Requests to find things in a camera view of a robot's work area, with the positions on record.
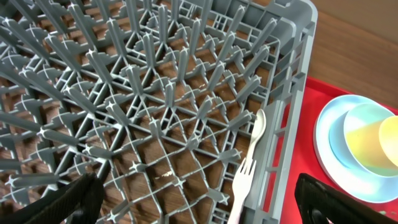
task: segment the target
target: plate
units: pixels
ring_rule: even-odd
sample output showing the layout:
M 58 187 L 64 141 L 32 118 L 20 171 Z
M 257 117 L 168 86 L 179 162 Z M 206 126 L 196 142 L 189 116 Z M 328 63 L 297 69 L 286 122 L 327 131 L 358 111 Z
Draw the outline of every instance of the plate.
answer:
M 326 104 L 315 123 L 313 133 L 315 153 L 329 178 L 353 197 L 371 203 L 390 202 L 398 198 L 397 177 L 381 177 L 346 167 L 337 159 L 330 146 L 331 125 L 342 114 L 361 103 L 378 104 L 358 95 L 339 96 Z

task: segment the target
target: plastic grid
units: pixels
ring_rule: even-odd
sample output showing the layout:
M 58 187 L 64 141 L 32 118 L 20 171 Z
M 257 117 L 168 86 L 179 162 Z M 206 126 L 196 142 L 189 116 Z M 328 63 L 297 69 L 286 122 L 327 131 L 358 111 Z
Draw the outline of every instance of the plastic grid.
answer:
M 166 6 L 152 4 L 151 1 L 130 0 L 123 2 L 119 12 L 112 15 L 108 6 L 117 2 L 119 1 L 90 1 L 83 4 L 80 0 L 74 0 L 65 7 L 64 4 L 46 0 L 35 1 L 35 4 L 31 4 L 33 2 L 30 1 L 15 1 L 12 2 L 13 5 L 24 17 L 19 22 L 1 18 L 3 26 L 0 27 L 0 38 L 3 42 L 0 44 L 0 76 L 14 85 L 2 86 L 0 94 L 24 91 L 20 102 L 14 105 L 13 110 L 8 111 L 4 103 L 0 102 L 0 120 L 3 122 L 0 143 L 12 157 L 1 159 L 0 169 L 13 170 L 16 173 L 9 178 L 8 186 L 11 193 L 4 195 L 1 201 L 13 199 L 27 205 L 30 203 L 29 189 L 46 185 L 43 193 L 45 195 L 49 190 L 57 190 L 60 184 L 68 184 L 69 181 L 63 177 L 71 172 L 82 174 L 86 172 L 87 166 L 100 164 L 97 175 L 105 179 L 110 172 L 112 178 L 106 180 L 104 186 L 114 184 L 123 201 L 100 217 L 99 222 L 112 220 L 116 223 L 125 214 L 128 214 L 131 220 L 135 220 L 130 206 L 152 197 L 160 214 L 157 223 L 167 223 L 172 215 L 184 211 L 189 211 L 192 221 L 196 222 L 192 207 L 204 198 L 214 201 L 208 221 L 226 223 L 228 211 L 219 209 L 216 204 L 227 204 L 229 199 L 229 195 L 221 191 L 221 186 L 224 181 L 233 179 L 234 171 L 227 171 L 228 164 L 231 164 L 234 170 L 238 165 L 236 160 L 240 158 L 241 152 L 234 148 L 237 135 L 250 137 L 255 119 L 252 112 L 245 110 L 250 98 L 261 103 L 261 108 L 264 108 L 267 120 L 271 123 L 267 125 L 265 137 L 257 147 L 265 150 L 257 149 L 255 153 L 256 158 L 264 158 L 263 161 L 260 159 L 260 167 L 257 167 L 257 170 L 263 172 L 256 173 L 253 189 L 246 200 L 245 206 L 255 211 L 253 214 L 248 212 L 246 220 L 250 220 L 252 216 L 254 220 L 260 218 L 269 222 L 278 221 L 316 17 L 315 21 L 311 17 L 305 28 L 295 33 L 294 30 L 285 29 L 288 25 L 292 27 L 287 18 L 268 17 L 269 12 L 249 1 L 228 1 L 228 10 L 225 13 L 227 16 L 216 12 L 221 1 L 204 1 L 201 8 L 189 2 L 175 0 L 169 5 L 169 10 Z M 308 5 L 306 1 L 295 1 L 289 3 L 292 4 L 290 7 L 298 5 L 298 2 Z M 274 2 L 269 8 L 272 6 L 281 7 Z M 262 8 L 264 11 L 261 13 L 263 19 L 259 19 L 254 26 L 262 30 L 242 23 L 242 20 L 247 20 L 245 16 L 247 17 L 254 7 Z M 102 19 L 96 20 L 84 13 L 92 8 L 100 10 Z M 60 16 L 66 15 L 72 16 L 74 26 L 68 27 L 60 19 Z M 124 18 L 129 20 L 129 30 L 119 27 L 118 21 Z M 214 21 L 211 26 L 203 22 L 208 19 Z M 43 20 L 50 21 L 55 30 L 48 32 L 34 25 Z M 102 24 L 106 24 L 108 30 L 104 37 L 97 38 L 93 27 Z M 68 39 L 67 34 L 77 30 L 84 35 L 85 43 Z M 247 34 L 247 38 L 237 36 L 237 30 Z M 202 37 L 205 43 L 198 47 L 199 37 Z M 182 50 L 174 50 L 169 46 L 169 43 L 180 39 L 185 45 Z M 101 51 L 109 45 L 114 46 L 117 54 L 109 55 Z M 204 50 L 211 52 L 214 62 L 203 62 L 197 57 L 197 53 Z M 76 55 L 85 55 L 88 61 L 78 62 Z M 190 57 L 193 58 L 195 67 L 186 72 Z M 253 59 L 245 66 L 243 60 L 248 57 Z M 176 74 L 172 78 L 160 76 L 156 69 L 166 63 L 172 64 L 172 70 Z M 238 68 L 237 73 L 225 69 L 232 63 Z M 269 71 L 266 82 L 262 82 L 262 75 L 256 73 L 257 67 Z M 192 88 L 187 80 L 194 77 L 201 77 L 204 84 Z M 245 82 L 245 86 L 239 91 L 235 87 L 238 80 Z M 184 89 L 184 94 L 179 97 L 175 96 L 177 85 Z M 234 96 L 233 100 L 225 101 L 216 94 L 215 89 L 223 85 L 229 86 Z M 126 94 L 116 93 L 115 89 Z M 198 103 L 198 99 L 204 96 L 205 99 Z M 187 101 L 190 109 L 181 106 Z M 58 115 L 54 116 L 51 122 L 45 123 L 40 110 L 54 102 L 59 102 Z M 158 106 L 151 106 L 149 102 L 157 103 Z M 123 103 L 130 105 L 126 112 L 120 107 Z M 285 113 L 289 104 L 290 111 Z M 227 109 L 231 105 L 240 107 L 239 114 L 233 118 L 227 116 Z M 73 106 L 79 107 L 79 112 L 72 112 Z M 19 116 L 25 111 L 32 115 L 32 121 Z M 162 117 L 155 119 L 153 114 L 160 111 L 163 111 Z M 180 119 L 177 113 L 185 114 L 189 118 Z M 212 118 L 211 114 L 214 113 L 220 114 L 222 120 Z M 283 115 L 289 116 L 289 122 L 286 127 L 281 128 Z M 145 116 L 149 118 L 147 126 L 137 125 L 137 121 Z M 75 121 L 81 121 L 78 128 L 74 126 Z M 184 126 L 191 122 L 195 124 L 189 136 L 184 131 Z M 219 127 L 219 130 L 212 130 L 210 125 Z M 11 131 L 12 126 L 25 131 L 15 134 Z M 62 126 L 66 127 L 67 132 L 56 131 Z M 169 136 L 169 132 L 175 128 L 179 128 L 183 139 Z M 111 129 L 117 133 L 112 144 L 108 144 L 104 133 Z M 131 134 L 132 129 L 145 133 L 146 137 L 135 138 Z M 221 147 L 218 147 L 217 136 L 220 134 L 225 134 L 225 138 Z M 128 141 L 120 146 L 124 135 L 127 135 Z M 19 160 L 16 142 L 34 136 L 40 138 L 35 152 L 30 154 L 28 159 Z M 93 136 L 98 138 L 100 144 L 90 144 L 89 140 Z M 281 159 L 277 167 L 272 167 L 270 163 L 275 156 L 277 140 L 281 136 L 286 138 Z M 159 143 L 164 155 L 151 162 L 144 162 L 137 148 L 153 139 Z M 200 143 L 205 140 L 212 142 L 215 153 L 200 148 Z M 164 146 L 165 141 L 178 145 L 180 149 L 169 153 Z M 54 153 L 60 151 L 64 151 L 65 155 L 57 164 Z M 129 172 L 119 174 L 112 158 L 126 151 L 132 151 L 136 160 L 132 161 Z M 190 151 L 197 169 L 179 177 L 169 157 L 183 151 Z M 213 160 L 203 166 L 194 152 Z M 21 166 L 37 159 L 43 161 L 50 172 L 23 174 Z M 169 165 L 173 181 L 153 189 L 146 169 L 164 159 Z M 212 189 L 207 183 L 204 170 L 219 161 L 223 163 L 223 170 L 218 186 Z M 267 192 L 266 182 L 273 172 L 277 173 L 275 185 L 278 187 L 274 187 L 269 212 L 262 212 Z M 122 180 L 136 173 L 144 175 L 150 192 L 134 200 L 128 200 Z M 183 191 L 183 183 L 187 177 L 196 173 L 201 175 L 208 192 L 189 202 Z M 171 185 L 179 189 L 185 205 L 165 213 L 156 193 Z

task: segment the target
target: red mat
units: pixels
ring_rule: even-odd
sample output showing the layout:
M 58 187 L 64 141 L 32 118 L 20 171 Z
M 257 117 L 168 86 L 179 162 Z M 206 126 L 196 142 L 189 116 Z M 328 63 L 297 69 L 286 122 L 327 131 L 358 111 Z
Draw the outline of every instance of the red mat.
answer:
M 349 92 L 313 78 L 308 78 L 307 80 L 293 152 L 292 165 L 290 167 L 289 179 L 287 182 L 281 224 L 302 223 L 300 212 L 294 198 L 294 188 L 300 173 L 308 173 L 325 184 L 343 191 L 334 184 L 322 170 L 317 156 L 315 155 L 312 137 L 315 121 L 317 120 L 322 108 L 334 97 L 345 94 L 349 94 Z M 389 109 L 395 114 L 398 114 L 398 110 L 392 108 Z M 385 211 L 388 217 L 398 221 L 398 200 L 382 204 L 363 203 L 373 208 L 375 211 Z

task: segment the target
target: white plastic spoon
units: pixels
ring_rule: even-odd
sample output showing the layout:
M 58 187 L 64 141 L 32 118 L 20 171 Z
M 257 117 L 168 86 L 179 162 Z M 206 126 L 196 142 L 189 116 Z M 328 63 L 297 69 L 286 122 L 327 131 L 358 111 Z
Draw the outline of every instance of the white plastic spoon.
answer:
M 259 109 L 256 114 L 257 118 L 254 122 L 253 131 L 251 133 L 250 145 L 248 149 L 247 159 L 253 159 L 254 149 L 257 142 L 260 140 L 267 126 L 266 114 L 262 109 Z

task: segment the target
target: white plastic fork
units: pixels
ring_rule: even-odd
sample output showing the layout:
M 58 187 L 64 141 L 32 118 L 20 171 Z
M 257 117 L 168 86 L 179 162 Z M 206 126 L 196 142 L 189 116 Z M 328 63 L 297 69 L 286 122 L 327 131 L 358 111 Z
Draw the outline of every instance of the white plastic fork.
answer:
M 256 169 L 256 161 L 246 158 L 243 159 L 241 165 L 236 171 L 232 182 L 232 191 L 234 192 L 234 204 L 228 219 L 228 224 L 237 224 L 241 217 L 243 203 L 248 196 L 253 181 L 254 170 Z

